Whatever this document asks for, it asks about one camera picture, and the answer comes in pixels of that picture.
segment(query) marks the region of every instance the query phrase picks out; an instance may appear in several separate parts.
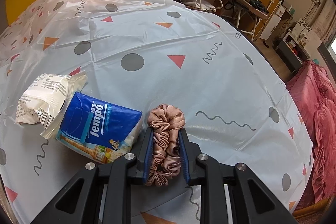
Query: white cloth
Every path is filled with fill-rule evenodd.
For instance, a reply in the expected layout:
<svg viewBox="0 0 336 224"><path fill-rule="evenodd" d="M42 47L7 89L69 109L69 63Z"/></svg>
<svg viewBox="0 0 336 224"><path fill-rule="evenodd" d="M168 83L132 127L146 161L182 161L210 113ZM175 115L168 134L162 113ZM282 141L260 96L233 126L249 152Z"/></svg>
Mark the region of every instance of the white cloth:
<svg viewBox="0 0 336 224"><path fill-rule="evenodd" d="M37 0L0 42L0 172L20 223L88 159L47 142L40 124L15 124L17 101L38 75L79 70L88 76L83 93L143 111L143 128L152 108L179 107L203 153L246 163L287 209L298 203L312 167L305 125L270 65L220 17L172 0ZM140 212L199 223L185 187L182 176L132 187L132 223L144 223ZM200 204L199 187L192 201Z"/></svg>

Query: pink bedspread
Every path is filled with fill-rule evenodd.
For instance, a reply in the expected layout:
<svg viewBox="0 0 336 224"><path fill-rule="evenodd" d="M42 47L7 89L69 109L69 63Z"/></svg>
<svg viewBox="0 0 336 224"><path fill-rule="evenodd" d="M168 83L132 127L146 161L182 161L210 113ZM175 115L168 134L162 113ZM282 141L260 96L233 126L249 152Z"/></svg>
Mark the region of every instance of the pink bedspread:
<svg viewBox="0 0 336 224"><path fill-rule="evenodd" d="M336 186L336 93L323 67L313 61L287 84L313 145L314 168L297 209L329 198Z"/></svg>

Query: curtain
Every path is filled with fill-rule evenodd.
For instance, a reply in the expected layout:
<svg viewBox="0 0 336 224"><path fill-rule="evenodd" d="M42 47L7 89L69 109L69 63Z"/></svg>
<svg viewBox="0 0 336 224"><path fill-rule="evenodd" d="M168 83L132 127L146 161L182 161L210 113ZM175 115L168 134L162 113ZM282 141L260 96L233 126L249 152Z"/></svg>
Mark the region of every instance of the curtain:
<svg viewBox="0 0 336 224"><path fill-rule="evenodd" d="M336 5L333 0L327 0L323 9L311 28L326 46L336 35Z"/></svg>

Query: grey dot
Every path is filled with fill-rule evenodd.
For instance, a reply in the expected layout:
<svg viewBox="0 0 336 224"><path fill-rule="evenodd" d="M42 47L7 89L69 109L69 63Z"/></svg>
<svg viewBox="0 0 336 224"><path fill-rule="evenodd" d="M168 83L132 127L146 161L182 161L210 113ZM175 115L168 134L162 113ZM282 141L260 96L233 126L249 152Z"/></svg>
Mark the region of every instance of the grey dot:
<svg viewBox="0 0 336 224"><path fill-rule="evenodd" d="M56 4L55 8L53 9L53 11L56 11L57 9L59 9L63 4L64 4L64 1L57 2L57 4Z"/></svg>
<svg viewBox="0 0 336 224"><path fill-rule="evenodd" d="M291 177L286 173L282 177L282 190L286 192L291 186Z"/></svg>
<svg viewBox="0 0 336 224"><path fill-rule="evenodd" d="M251 65L253 65L252 59L247 54L244 54L244 55L247 58L247 60L250 61Z"/></svg>
<svg viewBox="0 0 336 224"><path fill-rule="evenodd" d="M136 71L143 67L145 61L139 54L126 54L121 60L121 66L124 70Z"/></svg>
<svg viewBox="0 0 336 224"><path fill-rule="evenodd" d="M82 41L75 47L75 54L86 53L91 48L91 43L89 41Z"/></svg>
<svg viewBox="0 0 336 224"><path fill-rule="evenodd" d="M5 165L7 162L6 153L2 148L0 148L0 164Z"/></svg>
<svg viewBox="0 0 336 224"><path fill-rule="evenodd" d="M280 121L279 113L273 107L269 108L269 116L272 118L272 120L274 122L279 122Z"/></svg>
<svg viewBox="0 0 336 224"><path fill-rule="evenodd" d="M34 35L32 34L31 37L30 37L30 39L29 39L28 45L30 45L30 43L32 42L33 38L34 38Z"/></svg>
<svg viewBox="0 0 336 224"><path fill-rule="evenodd" d="M118 7L115 6L113 3L106 4L105 8L106 8L106 10L108 10L109 12L115 12L115 11L118 10Z"/></svg>
<svg viewBox="0 0 336 224"><path fill-rule="evenodd" d="M167 15L169 15L170 17L174 17L174 18L181 17L181 14L178 12L168 12Z"/></svg>

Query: satin scrunchie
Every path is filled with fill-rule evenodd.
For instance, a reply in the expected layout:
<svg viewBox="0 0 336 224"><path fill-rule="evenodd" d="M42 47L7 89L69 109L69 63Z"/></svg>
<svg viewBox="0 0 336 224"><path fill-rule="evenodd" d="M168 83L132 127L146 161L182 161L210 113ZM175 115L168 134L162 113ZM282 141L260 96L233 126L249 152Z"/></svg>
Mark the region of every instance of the satin scrunchie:
<svg viewBox="0 0 336 224"><path fill-rule="evenodd" d="M162 104L152 109L148 126L154 130L153 158L146 185L167 185L180 173L179 130L185 125L183 112Z"/></svg>

